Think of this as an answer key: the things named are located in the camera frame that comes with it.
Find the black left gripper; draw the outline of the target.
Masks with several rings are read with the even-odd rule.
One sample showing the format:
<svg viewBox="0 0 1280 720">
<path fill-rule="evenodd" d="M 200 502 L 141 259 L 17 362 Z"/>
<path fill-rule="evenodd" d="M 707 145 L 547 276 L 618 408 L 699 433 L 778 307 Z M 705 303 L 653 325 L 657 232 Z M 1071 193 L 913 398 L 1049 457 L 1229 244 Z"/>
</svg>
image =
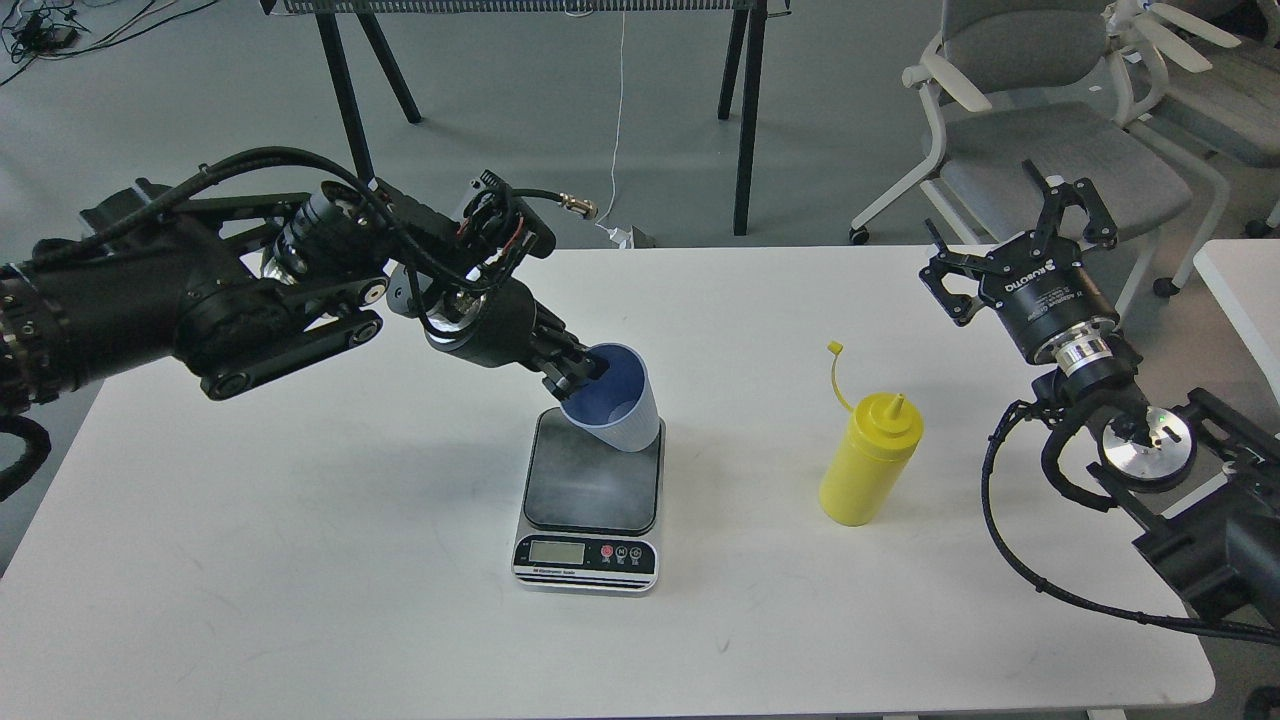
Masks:
<svg viewBox="0 0 1280 720">
<path fill-rule="evenodd" d="M 426 332 L 430 346 L 452 357 L 484 366 L 530 363 L 543 374 L 543 384 L 558 402 L 599 380 L 609 363 L 593 355 L 576 334 L 520 281 L 485 295 L 475 319 L 456 338 Z"/>
</svg>

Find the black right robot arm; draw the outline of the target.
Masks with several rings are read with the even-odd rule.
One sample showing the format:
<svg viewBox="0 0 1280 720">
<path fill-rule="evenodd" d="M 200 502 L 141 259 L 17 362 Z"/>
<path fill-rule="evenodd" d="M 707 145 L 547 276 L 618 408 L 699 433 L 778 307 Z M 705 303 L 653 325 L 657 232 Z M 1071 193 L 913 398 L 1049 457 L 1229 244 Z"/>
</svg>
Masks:
<svg viewBox="0 0 1280 720">
<path fill-rule="evenodd" d="M 991 307 L 1030 365 L 1033 401 L 1011 402 L 988 439 L 980 509 L 1009 566 L 1065 603 L 1180 633 L 1277 643 L 1277 439 L 1207 389 L 1174 407 L 1137 384 L 1140 355 L 1123 337 L 1116 307 L 1084 266 L 1087 249 L 1111 249 L 1117 227 L 1091 179 L 1047 179 L 1023 163 L 1043 197 L 1030 231 L 983 254 L 937 254 L 920 278 L 956 325 Z M 1064 498 L 1139 527 L 1134 546 L 1193 618 L 1170 618 L 1087 600 L 1033 571 L 998 532 L 989 480 L 1019 421 L 1050 432 L 1044 479 Z"/>
</svg>

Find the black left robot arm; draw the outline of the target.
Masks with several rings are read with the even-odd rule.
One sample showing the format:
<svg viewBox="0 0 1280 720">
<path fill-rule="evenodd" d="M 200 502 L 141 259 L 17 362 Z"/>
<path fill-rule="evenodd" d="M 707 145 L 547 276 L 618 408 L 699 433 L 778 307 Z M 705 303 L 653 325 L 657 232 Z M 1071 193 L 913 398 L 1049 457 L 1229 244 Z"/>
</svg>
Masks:
<svg viewBox="0 0 1280 720">
<path fill-rule="evenodd" d="M 50 455 L 35 405 L 161 357 L 230 398 L 367 343 L 380 300 L 434 348 L 524 366 L 573 397 L 611 363 L 515 278 L 556 249 L 529 199 L 595 213 L 484 172 L 447 215 L 289 147 L 234 154 L 172 187 L 136 181 L 82 211 L 82 238 L 41 240 L 3 266 L 3 432 L 23 443 L 3 496 Z"/>
</svg>

